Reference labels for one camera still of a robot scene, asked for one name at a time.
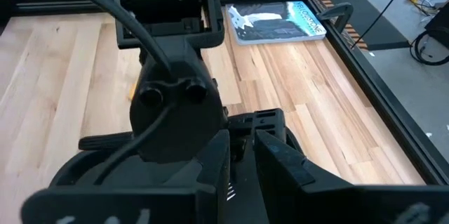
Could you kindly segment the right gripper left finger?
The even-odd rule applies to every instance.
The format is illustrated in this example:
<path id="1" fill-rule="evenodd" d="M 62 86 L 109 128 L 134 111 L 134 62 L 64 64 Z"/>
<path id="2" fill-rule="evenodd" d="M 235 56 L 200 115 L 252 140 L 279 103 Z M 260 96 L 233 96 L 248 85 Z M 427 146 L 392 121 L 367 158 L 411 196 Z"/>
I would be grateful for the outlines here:
<path id="1" fill-rule="evenodd" d="M 223 223 L 229 181 L 229 132 L 218 131 L 192 160 L 144 163 L 129 157 L 101 185 L 41 190 L 22 206 L 23 223 Z"/>

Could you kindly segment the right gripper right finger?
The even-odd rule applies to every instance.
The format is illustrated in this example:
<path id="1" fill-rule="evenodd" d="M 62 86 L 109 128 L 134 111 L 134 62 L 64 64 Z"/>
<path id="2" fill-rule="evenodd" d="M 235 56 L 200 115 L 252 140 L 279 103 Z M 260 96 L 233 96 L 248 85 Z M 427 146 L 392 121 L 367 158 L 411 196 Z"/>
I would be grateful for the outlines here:
<path id="1" fill-rule="evenodd" d="M 265 131 L 257 176 L 270 223 L 447 223 L 446 185 L 354 185 Z"/>

